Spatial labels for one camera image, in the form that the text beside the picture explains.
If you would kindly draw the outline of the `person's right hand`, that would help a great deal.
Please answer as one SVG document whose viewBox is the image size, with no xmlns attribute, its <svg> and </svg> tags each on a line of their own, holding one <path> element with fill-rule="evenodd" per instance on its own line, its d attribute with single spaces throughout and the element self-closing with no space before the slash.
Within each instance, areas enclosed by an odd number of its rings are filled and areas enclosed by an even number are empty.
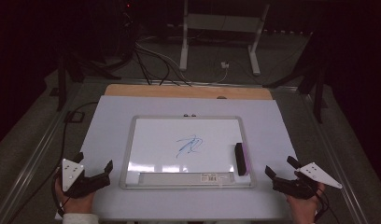
<svg viewBox="0 0 381 224">
<path fill-rule="evenodd" d="M 317 196 L 304 200 L 287 195 L 286 199 L 294 224 L 315 224 L 315 213 L 319 204 Z"/>
</svg>

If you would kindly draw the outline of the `silver framed whiteboard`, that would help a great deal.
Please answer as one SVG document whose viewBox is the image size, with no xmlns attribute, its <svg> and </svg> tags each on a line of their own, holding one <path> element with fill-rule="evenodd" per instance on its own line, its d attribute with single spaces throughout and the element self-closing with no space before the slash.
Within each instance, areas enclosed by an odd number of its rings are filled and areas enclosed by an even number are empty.
<svg viewBox="0 0 381 224">
<path fill-rule="evenodd" d="M 123 189 L 253 188 L 239 176 L 234 153 L 247 147 L 238 117 L 148 117 L 132 120 L 120 177 Z"/>
</svg>

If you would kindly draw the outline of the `person's left hand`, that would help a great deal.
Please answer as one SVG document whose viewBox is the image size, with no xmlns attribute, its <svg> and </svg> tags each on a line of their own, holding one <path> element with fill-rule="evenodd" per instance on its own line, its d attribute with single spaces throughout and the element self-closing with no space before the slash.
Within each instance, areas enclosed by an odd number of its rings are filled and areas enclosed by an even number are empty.
<svg viewBox="0 0 381 224">
<path fill-rule="evenodd" d="M 66 214 L 91 214 L 95 193 L 90 193 L 83 198 L 69 198 L 62 191 L 61 181 L 55 181 L 55 191 L 60 205 Z"/>
</svg>

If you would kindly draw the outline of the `dark equipment with red light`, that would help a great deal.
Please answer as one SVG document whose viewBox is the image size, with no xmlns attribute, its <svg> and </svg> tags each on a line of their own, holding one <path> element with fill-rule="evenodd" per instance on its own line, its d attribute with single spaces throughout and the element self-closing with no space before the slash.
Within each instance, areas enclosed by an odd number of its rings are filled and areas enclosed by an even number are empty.
<svg viewBox="0 0 381 224">
<path fill-rule="evenodd" d="M 118 26 L 117 55 L 125 62 L 132 58 L 139 27 L 136 0 L 115 0 Z"/>
</svg>

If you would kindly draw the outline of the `black and purple eraser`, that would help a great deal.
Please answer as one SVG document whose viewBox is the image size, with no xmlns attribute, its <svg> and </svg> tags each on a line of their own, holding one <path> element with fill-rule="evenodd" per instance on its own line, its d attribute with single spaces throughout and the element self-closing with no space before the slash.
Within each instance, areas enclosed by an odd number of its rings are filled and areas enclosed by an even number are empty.
<svg viewBox="0 0 381 224">
<path fill-rule="evenodd" d="M 248 175 L 250 170 L 247 148 L 243 143 L 237 143 L 234 147 L 237 173 L 239 176 Z"/>
</svg>

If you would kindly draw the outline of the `white metal stand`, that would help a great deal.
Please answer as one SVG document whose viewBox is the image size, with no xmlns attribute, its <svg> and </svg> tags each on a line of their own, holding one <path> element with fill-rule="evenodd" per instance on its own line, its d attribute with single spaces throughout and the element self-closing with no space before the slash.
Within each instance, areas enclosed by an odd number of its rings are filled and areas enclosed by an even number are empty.
<svg viewBox="0 0 381 224">
<path fill-rule="evenodd" d="M 241 17 L 189 13 L 189 0 L 183 0 L 183 3 L 182 48 L 178 66 L 180 71 L 186 71 L 188 66 L 188 31 L 189 29 L 199 29 L 208 31 L 253 33 L 254 40 L 247 47 L 247 53 L 250 60 L 252 74 L 258 76 L 261 73 L 256 50 L 261 39 L 261 33 L 270 8 L 269 4 L 263 5 L 261 15 L 259 17 Z"/>
</svg>

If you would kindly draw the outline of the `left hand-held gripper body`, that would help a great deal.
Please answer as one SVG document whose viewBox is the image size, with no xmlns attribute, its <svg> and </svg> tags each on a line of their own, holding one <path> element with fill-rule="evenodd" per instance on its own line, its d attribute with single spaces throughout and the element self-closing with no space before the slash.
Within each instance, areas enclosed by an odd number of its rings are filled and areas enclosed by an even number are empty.
<svg viewBox="0 0 381 224">
<path fill-rule="evenodd" d="M 67 159 L 62 161 L 62 191 L 70 198 L 82 198 L 98 190 L 98 185 L 84 176 L 84 166 Z"/>
</svg>

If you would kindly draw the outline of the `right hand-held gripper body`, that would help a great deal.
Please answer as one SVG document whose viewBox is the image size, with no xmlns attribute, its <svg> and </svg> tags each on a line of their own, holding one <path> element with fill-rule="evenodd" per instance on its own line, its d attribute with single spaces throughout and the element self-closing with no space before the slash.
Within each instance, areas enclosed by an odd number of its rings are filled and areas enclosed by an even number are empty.
<svg viewBox="0 0 381 224">
<path fill-rule="evenodd" d="M 342 188 L 342 184 L 326 173 L 316 163 L 310 162 L 298 170 L 297 179 L 287 180 L 276 176 L 273 182 L 273 190 L 290 195 L 297 199 L 310 199 L 318 192 L 318 184 L 322 183 L 337 189 Z"/>
</svg>

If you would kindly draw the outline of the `black tripod stand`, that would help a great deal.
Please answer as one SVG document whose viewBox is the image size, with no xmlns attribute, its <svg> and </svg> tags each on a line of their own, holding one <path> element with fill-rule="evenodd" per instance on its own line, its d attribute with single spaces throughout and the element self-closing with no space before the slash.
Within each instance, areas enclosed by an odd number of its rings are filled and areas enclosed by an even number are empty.
<svg viewBox="0 0 381 224">
<path fill-rule="evenodd" d="M 316 120 L 321 123 L 323 86 L 328 64 L 329 60 L 327 58 L 327 50 L 323 34 L 321 32 L 314 32 L 311 34 L 301 57 L 291 73 L 277 81 L 263 84 L 263 87 L 275 89 L 297 77 L 303 77 L 297 91 L 300 94 L 309 94 L 312 89 L 315 89 L 313 114 Z"/>
<path fill-rule="evenodd" d="M 120 80 L 119 77 L 109 74 L 105 69 L 98 67 L 91 61 L 82 57 L 79 53 L 72 50 L 63 50 L 58 56 L 58 106 L 57 110 L 61 111 L 67 100 L 66 91 L 66 75 L 69 75 L 75 82 L 82 82 L 84 75 L 81 71 L 81 66 L 91 69 L 100 77 L 105 77 L 111 80 Z"/>
</svg>

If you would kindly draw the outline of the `metal floor rail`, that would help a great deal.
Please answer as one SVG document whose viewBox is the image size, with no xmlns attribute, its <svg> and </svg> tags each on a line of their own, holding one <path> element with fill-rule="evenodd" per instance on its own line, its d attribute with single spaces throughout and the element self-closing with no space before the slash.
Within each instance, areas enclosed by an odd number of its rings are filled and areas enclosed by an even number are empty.
<svg viewBox="0 0 381 224">
<path fill-rule="evenodd" d="M 15 213 L 80 88 L 79 83 L 68 85 L 61 110 L 58 98 L 44 92 L 0 143 L 0 224 Z"/>
<path fill-rule="evenodd" d="M 300 95 L 307 115 L 313 121 L 314 130 L 318 135 L 319 151 L 324 155 L 324 164 L 337 180 L 343 185 L 341 197 L 346 205 L 346 211 L 351 216 L 352 224 L 369 224 L 367 213 L 362 205 L 361 187 L 357 178 L 363 177 L 364 171 L 369 171 L 369 162 L 364 158 L 359 142 L 348 122 L 335 103 L 323 99 L 322 122 L 314 115 L 314 100 L 310 95 Z"/>
</svg>

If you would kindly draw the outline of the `large white table sheet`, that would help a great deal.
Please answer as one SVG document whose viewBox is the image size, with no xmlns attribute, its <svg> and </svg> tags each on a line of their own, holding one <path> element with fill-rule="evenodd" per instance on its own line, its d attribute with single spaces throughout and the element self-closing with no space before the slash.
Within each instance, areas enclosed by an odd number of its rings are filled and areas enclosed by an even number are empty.
<svg viewBox="0 0 381 224">
<path fill-rule="evenodd" d="M 256 185 L 223 189 L 123 189 L 120 177 L 132 120 L 148 117 L 238 117 L 242 120 Z M 93 212 L 102 220 L 288 220 L 285 196 L 272 189 L 265 166 L 292 178 L 287 157 L 294 149 L 273 100 L 101 97 L 81 148 L 88 176 L 113 161 L 110 185 L 99 189 Z"/>
</svg>

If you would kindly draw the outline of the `black square floor plate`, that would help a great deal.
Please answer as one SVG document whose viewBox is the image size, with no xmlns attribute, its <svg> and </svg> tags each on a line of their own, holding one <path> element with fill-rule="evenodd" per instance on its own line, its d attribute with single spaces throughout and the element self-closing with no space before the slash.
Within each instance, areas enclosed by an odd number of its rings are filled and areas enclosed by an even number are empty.
<svg viewBox="0 0 381 224">
<path fill-rule="evenodd" d="M 79 111 L 68 111 L 64 122 L 65 123 L 82 123 L 85 118 L 84 112 Z"/>
</svg>

